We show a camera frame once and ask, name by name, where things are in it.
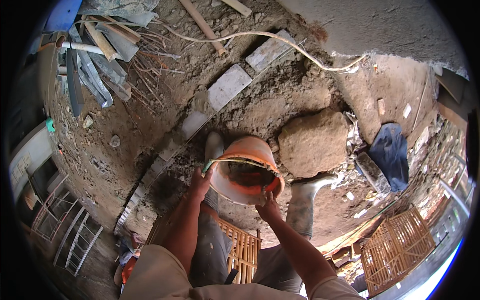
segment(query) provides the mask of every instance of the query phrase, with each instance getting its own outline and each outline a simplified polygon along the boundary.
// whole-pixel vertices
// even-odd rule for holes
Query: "forearm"
[[[336,276],[324,256],[281,218],[269,222],[292,267],[305,283],[307,294],[320,280]]]
[[[173,213],[178,217],[173,221],[161,245],[175,255],[187,274],[190,273],[192,257],[197,246],[201,200],[195,197],[186,197],[181,200]]]

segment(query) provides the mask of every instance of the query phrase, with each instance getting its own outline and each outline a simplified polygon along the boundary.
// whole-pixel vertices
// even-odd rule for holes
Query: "concrete wall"
[[[391,54],[466,77],[461,47],[427,0],[277,0],[329,54]]]

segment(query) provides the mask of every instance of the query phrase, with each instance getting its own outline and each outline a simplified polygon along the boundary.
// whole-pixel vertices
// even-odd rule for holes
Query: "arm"
[[[258,204],[255,205],[255,208],[260,217],[274,231],[293,269],[305,283],[307,294],[310,295],[317,283],[324,278],[336,276],[336,273],[324,256],[309,241],[282,220],[280,208],[273,198],[272,192],[267,193],[266,198],[265,205]]]
[[[200,168],[195,169],[187,196],[182,198],[174,212],[181,217],[174,220],[161,245],[175,255],[187,274],[190,273],[192,257],[197,247],[200,202],[210,187],[212,174],[213,171],[209,170],[205,177],[202,177]]]

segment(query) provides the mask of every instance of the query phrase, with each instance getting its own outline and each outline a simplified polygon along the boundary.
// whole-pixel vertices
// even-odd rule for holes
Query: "ladder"
[[[70,251],[69,251],[68,257],[67,257],[67,262],[65,263],[65,268],[75,277],[77,277],[77,274],[80,271],[80,267],[82,267],[82,264],[84,263],[85,258],[88,255],[88,252],[90,251],[93,244],[95,243],[95,240],[98,238],[98,236],[100,235],[100,233],[103,230],[103,226],[100,226],[98,231],[94,233],[90,228],[88,228],[88,226],[86,225],[86,222],[87,222],[87,219],[88,219],[89,216],[90,216],[89,213],[86,213],[84,219],[82,220],[82,222],[81,222],[81,224],[78,228],[77,234],[75,235],[75,238],[73,239],[72,246],[70,247]],[[91,235],[93,235],[93,238],[91,240],[88,240],[85,237],[85,233],[88,234],[88,232]],[[79,238],[82,238],[86,242],[86,244],[88,244],[86,249],[83,249],[79,245],[79,243],[78,243]],[[78,248],[80,250],[80,252],[83,253],[81,258],[74,252],[75,248]]]

